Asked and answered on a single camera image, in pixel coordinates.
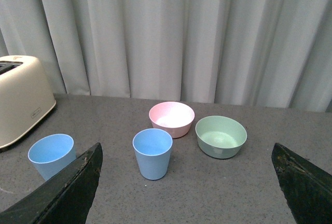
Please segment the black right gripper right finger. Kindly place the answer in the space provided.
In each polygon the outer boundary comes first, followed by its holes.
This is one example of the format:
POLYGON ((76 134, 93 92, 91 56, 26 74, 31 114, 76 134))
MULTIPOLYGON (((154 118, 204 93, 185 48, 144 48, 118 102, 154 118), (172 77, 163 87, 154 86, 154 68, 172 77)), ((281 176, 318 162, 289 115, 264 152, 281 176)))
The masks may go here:
POLYGON ((296 223, 331 223, 331 175, 280 143, 271 155, 296 223))

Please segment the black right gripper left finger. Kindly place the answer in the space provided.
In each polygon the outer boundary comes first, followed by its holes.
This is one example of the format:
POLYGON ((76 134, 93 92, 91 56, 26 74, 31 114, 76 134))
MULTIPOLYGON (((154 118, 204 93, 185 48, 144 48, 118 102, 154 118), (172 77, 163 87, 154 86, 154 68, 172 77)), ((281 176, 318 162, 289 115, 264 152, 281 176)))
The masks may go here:
POLYGON ((96 143, 28 196, 1 212, 1 223, 85 223, 103 162, 96 143))

